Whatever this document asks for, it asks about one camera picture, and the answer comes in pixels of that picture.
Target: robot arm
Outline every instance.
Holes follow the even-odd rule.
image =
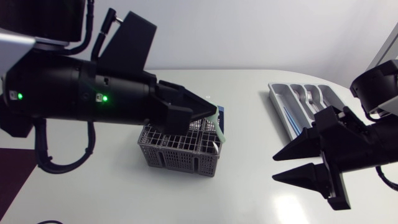
[[[70,2],[68,7],[72,10],[62,5],[66,2]],[[69,172],[87,160],[95,145],[93,122],[138,125],[150,122],[165,134],[185,134],[190,122],[216,113],[214,105],[183,86],[158,82],[155,75],[144,71],[156,26],[133,12],[122,21],[116,17],[116,11],[109,9],[91,60],[69,57],[84,50],[91,38],[94,2],[89,0],[85,40],[79,47],[65,49],[69,41],[80,39],[84,2],[12,0],[0,3],[12,5],[8,9],[17,13],[3,12],[7,7],[0,6],[0,26],[24,34],[0,35],[0,45],[11,44],[17,49],[0,52],[1,58],[16,52],[7,64],[2,64],[0,71],[6,72],[0,95],[0,128],[11,136],[25,138],[34,126],[37,163],[53,174]],[[31,4],[38,11],[48,9],[46,15],[54,17],[53,23],[66,27],[53,27],[48,24],[51,18],[43,19],[44,15],[34,16],[22,10]],[[22,17],[32,17],[32,21],[21,22]],[[121,25],[99,57],[114,21]],[[50,161],[46,118],[88,122],[89,143],[79,161],[65,166]]]
[[[276,181],[320,192],[334,210],[350,209],[342,173],[376,167],[382,180],[392,189],[398,185],[384,177],[381,165],[398,161],[398,60],[390,60],[360,75],[350,87],[361,100],[366,126],[348,108],[330,106],[315,114],[312,128],[304,128],[274,160],[321,156],[322,164],[307,164],[274,175]],[[371,114],[378,114],[374,119]]]

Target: white wall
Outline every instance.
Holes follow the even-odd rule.
[[[396,0],[97,0],[94,37],[109,7],[157,25],[146,69],[278,69],[344,86],[398,22]]]

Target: metal cutlery tray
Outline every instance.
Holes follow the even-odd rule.
[[[268,83],[268,87],[269,98],[274,104],[290,140],[295,139],[304,127],[312,127],[311,123],[315,120],[314,114],[317,111],[327,106],[343,110],[345,106],[328,85]]]

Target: cutlery basket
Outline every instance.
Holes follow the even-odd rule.
[[[218,109],[218,123],[224,132],[224,108],[219,106]],[[163,135],[150,124],[145,125],[138,145],[148,166],[209,177],[213,177],[216,172],[222,147],[214,124],[207,119],[192,122],[184,136]]]

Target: white table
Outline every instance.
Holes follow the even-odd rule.
[[[137,145],[140,126],[96,123],[94,154],[77,170],[47,174],[35,168],[1,223],[398,223],[398,193],[374,169],[344,174],[351,210],[333,211],[311,190],[271,176],[320,159],[276,162],[289,141],[268,97],[269,82],[327,83],[362,119],[348,89],[319,78],[277,70],[156,70],[225,107],[225,136],[213,178],[149,167]],[[48,122],[54,162],[78,159],[87,144],[83,122]],[[14,139],[0,132],[0,147],[34,146],[34,133]],[[398,180],[397,164],[384,166]]]

